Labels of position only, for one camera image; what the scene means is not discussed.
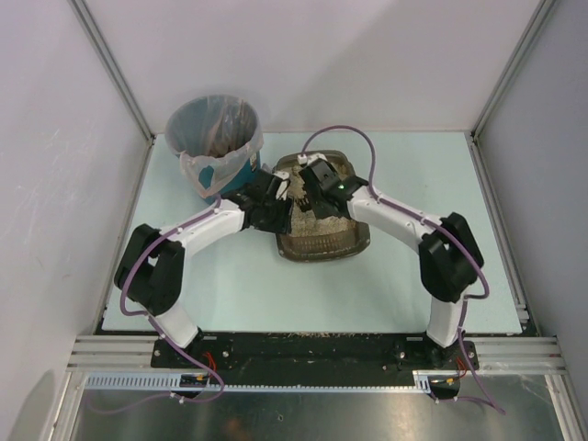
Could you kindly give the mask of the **brown litter box tray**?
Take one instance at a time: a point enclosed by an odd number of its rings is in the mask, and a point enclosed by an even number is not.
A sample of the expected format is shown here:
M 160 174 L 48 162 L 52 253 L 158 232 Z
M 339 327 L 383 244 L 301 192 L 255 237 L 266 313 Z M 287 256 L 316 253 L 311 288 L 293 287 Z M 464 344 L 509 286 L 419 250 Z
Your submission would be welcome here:
M 288 160 L 295 153 L 284 156 Z M 370 230 L 364 222 L 355 221 L 353 229 L 328 235 L 312 237 L 291 237 L 288 234 L 276 236 L 279 254 L 293 262 L 320 262 L 346 258 L 363 252 L 370 245 Z

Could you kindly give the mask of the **black litter scoop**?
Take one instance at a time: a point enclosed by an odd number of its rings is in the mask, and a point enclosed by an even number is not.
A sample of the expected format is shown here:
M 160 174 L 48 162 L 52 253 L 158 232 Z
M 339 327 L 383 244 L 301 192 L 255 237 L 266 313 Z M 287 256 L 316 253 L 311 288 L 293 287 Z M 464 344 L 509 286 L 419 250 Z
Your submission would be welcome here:
M 312 204 L 307 196 L 297 198 L 296 203 L 299 206 L 301 212 L 312 211 Z

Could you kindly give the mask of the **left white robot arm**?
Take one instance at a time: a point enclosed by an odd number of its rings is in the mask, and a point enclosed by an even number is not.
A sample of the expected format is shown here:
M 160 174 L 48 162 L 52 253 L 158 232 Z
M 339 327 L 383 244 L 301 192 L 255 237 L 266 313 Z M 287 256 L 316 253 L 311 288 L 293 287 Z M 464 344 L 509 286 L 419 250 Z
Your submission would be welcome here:
M 209 208 L 173 227 L 136 227 L 114 276 L 123 315 L 143 316 L 171 344 L 188 347 L 200 330 L 184 306 L 186 262 L 243 230 L 289 232 L 294 205 L 289 186 L 289 173 L 260 170 L 251 182 L 215 197 Z

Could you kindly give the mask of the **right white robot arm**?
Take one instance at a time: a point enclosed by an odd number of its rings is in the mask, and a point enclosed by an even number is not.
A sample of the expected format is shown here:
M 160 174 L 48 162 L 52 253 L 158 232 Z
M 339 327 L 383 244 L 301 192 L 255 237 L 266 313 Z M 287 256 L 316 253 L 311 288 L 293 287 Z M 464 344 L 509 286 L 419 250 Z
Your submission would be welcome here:
M 304 197 L 301 209 L 317 219 L 347 218 L 387 233 L 416 252 L 420 279 L 432 296 L 425 335 L 441 348 L 460 336 L 465 291 L 480 281 L 481 251 L 465 218 L 428 215 L 379 193 L 366 179 L 343 179 L 321 153 L 300 154 L 299 175 Z

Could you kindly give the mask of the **cat litter pellets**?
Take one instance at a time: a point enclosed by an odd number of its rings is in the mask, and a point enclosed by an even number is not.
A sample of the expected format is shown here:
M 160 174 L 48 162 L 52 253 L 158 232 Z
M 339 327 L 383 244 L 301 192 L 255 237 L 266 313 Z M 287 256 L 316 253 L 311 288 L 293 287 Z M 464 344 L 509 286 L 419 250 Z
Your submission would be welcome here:
M 306 198 L 306 193 L 303 189 L 303 180 L 300 177 L 300 169 L 301 167 L 296 157 L 290 158 L 289 160 L 283 157 L 276 165 L 277 171 L 289 173 L 290 178 L 288 196 L 293 198 L 294 206 L 291 216 L 291 232 L 289 235 L 296 238 L 312 237 L 353 229 L 356 226 L 353 220 L 335 216 L 317 219 L 311 209 L 303 211 L 300 208 L 300 203 Z

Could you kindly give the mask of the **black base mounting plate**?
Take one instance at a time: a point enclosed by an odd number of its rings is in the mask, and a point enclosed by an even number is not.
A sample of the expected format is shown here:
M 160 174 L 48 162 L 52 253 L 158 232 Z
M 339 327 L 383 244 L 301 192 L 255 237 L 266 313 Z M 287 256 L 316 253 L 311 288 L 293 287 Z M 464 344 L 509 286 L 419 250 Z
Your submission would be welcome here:
M 229 386 L 409 386 L 417 370 L 458 375 L 480 366 L 471 341 L 441 348 L 423 334 L 203 332 L 182 354 L 165 340 L 154 368 L 213 368 Z

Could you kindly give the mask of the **aluminium frame rail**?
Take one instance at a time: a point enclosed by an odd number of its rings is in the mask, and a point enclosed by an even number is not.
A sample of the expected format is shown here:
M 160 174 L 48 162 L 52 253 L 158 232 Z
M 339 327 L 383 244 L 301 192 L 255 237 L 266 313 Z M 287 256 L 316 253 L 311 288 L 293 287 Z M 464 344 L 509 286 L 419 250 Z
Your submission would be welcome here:
M 555 337 L 472 337 L 487 375 L 551 375 L 566 371 Z

